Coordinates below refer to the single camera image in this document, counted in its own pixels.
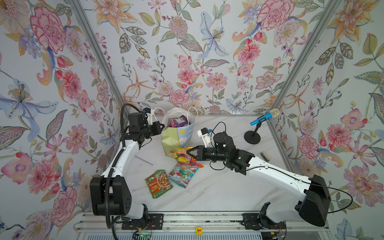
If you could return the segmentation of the orange Fox's fruits packet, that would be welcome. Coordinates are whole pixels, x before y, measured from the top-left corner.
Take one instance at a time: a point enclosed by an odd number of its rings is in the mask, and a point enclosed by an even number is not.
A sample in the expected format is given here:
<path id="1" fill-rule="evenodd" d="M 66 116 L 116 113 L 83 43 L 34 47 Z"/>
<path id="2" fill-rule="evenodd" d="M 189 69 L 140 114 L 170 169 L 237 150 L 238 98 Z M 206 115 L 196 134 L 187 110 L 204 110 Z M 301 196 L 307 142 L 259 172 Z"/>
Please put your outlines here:
<path id="1" fill-rule="evenodd" d="M 173 149 L 170 153 L 171 156 L 174 157 L 178 163 L 190 166 L 190 167 L 196 167 L 196 168 L 203 168 L 204 166 L 197 161 L 194 157 L 191 157 L 187 154 L 187 151 L 192 149 L 193 147 L 189 148 L 176 148 Z"/>

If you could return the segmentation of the teal Fox's candy packet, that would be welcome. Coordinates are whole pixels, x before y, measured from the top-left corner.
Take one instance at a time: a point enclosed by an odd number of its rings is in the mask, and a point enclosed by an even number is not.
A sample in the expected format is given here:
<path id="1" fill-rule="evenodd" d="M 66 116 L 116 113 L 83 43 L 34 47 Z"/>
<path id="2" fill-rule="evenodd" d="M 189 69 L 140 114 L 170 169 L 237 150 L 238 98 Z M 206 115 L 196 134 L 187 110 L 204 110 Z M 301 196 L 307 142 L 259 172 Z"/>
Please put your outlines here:
<path id="1" fill-rule="evenodd" d="M 197 162 L 193 164 L 177 163 L 173 170 L 168 174 L 168 178 L 178 186 L 186 188 L 200 167 L 201 164 Z"/>

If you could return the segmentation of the purple Fox's candy packet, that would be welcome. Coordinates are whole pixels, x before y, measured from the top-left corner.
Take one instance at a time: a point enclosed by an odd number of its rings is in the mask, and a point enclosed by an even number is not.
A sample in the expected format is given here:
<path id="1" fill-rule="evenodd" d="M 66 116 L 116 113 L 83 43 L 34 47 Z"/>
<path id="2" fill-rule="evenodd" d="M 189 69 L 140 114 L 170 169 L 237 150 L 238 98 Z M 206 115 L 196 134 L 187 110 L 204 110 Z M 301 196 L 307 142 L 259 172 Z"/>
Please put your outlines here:
<path id="1" fill-rule="evenodd" d="M 189 120 L 186 116 L 182 115 L 175 119 L 171 119 L 172 128 L 181 128 L 189 125 Z"/>

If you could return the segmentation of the landscape print paper bag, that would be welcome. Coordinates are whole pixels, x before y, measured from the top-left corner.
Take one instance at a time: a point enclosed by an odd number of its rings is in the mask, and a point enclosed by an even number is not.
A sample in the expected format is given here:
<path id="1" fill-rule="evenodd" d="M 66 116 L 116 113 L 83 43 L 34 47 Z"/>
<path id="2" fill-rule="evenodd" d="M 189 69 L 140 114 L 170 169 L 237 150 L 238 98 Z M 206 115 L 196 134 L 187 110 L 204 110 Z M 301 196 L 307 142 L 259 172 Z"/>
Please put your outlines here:
<path id="1" fill-rule="evenodd" d="M 189 125 L 181 128 L 172 128 L 171 119 L 175 119 L 182 115 L 188 118 Z M 165 113 L 162 120 L 162 124 L 165 125 L 165 128 L 161 133 L 161 144 L 167 157 L 171 157 L 170 152 L 173 149 L 187 147 L 187 143 L 192 138 L 195 121 L 198 115 L 198 110 L 195 107 L 189 107 L 187 110 L 173 108 Z"/>

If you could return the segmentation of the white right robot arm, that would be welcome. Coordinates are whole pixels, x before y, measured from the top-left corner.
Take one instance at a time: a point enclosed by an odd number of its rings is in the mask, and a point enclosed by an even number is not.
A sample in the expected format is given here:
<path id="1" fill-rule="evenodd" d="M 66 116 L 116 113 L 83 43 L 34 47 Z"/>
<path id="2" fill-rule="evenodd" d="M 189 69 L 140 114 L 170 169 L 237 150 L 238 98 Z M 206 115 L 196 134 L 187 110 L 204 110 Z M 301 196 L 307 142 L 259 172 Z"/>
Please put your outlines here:
<path id="1" fill-rule="evenodd" d="M 224 162 L 231 171 L 261 179 L 292 196 L 284 204 L 266 202 L 257 216 L 244 218 L 251 229 L 275 229 L 294 220 L 304 220 L 316 227 L 326 225 L 331 195 L 322 177 L 301 176 L 275 167 L 253 153 L 236 148 L 226 132 L 214 136 L 213 147 L 209 146 L 209 134 L 199 133 L 198 136 L 204 144 L 188 148 L 190 157 L 197 161 Z"/>

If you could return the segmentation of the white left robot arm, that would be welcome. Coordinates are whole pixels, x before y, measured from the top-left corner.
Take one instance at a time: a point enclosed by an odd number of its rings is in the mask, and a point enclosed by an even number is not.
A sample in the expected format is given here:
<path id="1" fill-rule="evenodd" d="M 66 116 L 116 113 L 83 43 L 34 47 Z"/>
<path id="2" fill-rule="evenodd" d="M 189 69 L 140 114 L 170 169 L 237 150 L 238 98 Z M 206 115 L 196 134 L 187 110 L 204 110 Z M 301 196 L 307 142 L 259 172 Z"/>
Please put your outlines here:
<path id="1" fill-rule="evenodd" d="M 135 110 L 128 115 L 127 124 L 124 114 L 121 114 L 121 139 L 117 153 L 101 176 L 93 177 L 90 182 L 93 214 L 104 216 L 109 229 L 121 222 L 143 229 L 150 220 L 147 206 L 134 202 L 125 175 L 145 140 L 160 135 L 165 126 L 155 118 L 150 108 Z"/>

